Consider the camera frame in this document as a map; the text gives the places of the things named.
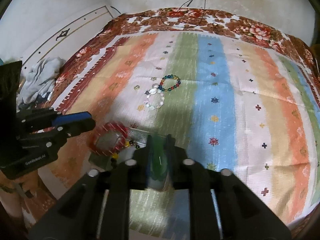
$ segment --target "yellow bead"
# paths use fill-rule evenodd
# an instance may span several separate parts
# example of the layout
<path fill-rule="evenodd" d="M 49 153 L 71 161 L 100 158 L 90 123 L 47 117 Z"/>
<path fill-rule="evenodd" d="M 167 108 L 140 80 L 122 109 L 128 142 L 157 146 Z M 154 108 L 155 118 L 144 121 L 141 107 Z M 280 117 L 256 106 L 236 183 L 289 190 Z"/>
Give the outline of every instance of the yellow bead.
<path fill-rule="evenodd" d="M 113 153 L 112 155 L 111 155 L 111 158 L 113 158 L 113 159 L 118 159 L 118 157 L 119 157 L 119 155 L 117 154 L 117 153 Z"/>

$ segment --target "bead bracelet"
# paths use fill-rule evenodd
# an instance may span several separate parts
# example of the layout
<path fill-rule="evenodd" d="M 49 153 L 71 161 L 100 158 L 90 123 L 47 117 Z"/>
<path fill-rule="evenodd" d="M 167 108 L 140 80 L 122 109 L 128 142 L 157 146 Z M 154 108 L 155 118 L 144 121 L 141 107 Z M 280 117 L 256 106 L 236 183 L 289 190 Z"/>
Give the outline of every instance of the bead bracelet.
<path fill-rule="evenodd" d="M 163 88 L 163 84 L 165 82 L 166 79 L 176 79 L 177 80 L 177 83 L 170 87 L 170 88 Z M 161 90 L 162 92 L 167 92 L 167 91 L 171 91 L 171 90 L 174 90 L 175 88 L 179 87 L 181 84 L 181 81 L 180 81 L 180 78 L 175 76 L 175 75 L 168 75 L 168 76 L 164 76 L 159 84 L 159 87 L 158 89 Z"/>

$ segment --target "crumpled towel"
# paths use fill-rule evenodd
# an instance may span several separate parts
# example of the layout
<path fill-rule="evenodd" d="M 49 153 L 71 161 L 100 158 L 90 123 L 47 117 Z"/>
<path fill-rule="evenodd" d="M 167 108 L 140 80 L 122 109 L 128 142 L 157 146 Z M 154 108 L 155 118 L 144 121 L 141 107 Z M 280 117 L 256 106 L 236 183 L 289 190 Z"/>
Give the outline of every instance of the crumpled towel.
<path fill-rule="evenodd" d="M 33 65 L 26 74 L 26 82 L 17 97 L 17 106 L 22 103 L 29 104 L 35 101 L 38 95 L 44 96 L 47 92 L 52 92 L 54 79 L 59 75 L 62 65 L 63 61 L 59 57 L 42 59 Z"/>

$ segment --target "bed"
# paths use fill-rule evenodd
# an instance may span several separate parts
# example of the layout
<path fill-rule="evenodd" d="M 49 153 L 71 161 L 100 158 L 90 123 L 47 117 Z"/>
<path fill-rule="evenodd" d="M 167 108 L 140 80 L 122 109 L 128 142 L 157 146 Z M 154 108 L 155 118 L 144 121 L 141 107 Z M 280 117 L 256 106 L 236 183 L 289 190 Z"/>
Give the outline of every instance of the bed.
<path fill-rule="evenodd" d="M 151 109 L 148 91 L 166 75 L 181 84 L 166 81 L 174 89 L 159 108 L 155 95 Z M 171 134 L 206 168 L 233 170 L 295 235 L 320 200 L 319 89 L 316 61 L 300 39 L 224 11 L 161 8 L 111 20 L 65 63 L 37 107 Z M 65 188 L 90 168 L 89 134 L 70 138 L 46 167 Z M 33 198 L 22 201 L 30 227 L 55 192 L 37 172 L 20 181 L 32 184 Z M 3 174 L 0 183 L 15 194 Z M 132 191 L 131 230 L 188 239 L 188 225 L 187 191 Z"/>

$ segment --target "white bead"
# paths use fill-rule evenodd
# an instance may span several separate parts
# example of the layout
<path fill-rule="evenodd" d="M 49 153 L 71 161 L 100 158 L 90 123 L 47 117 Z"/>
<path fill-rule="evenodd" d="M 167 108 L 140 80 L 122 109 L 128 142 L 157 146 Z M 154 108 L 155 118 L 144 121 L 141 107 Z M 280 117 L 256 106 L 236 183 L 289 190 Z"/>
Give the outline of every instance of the white bead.
<path fill-rule="evenodd" d="M 150 93 L 151 95 L 154 95 L 155 93 L 157 93 L 157 89 L 156 89 L 156 88 L 150 89 L 150 90 L 149 90 L 149 93 Z"/>

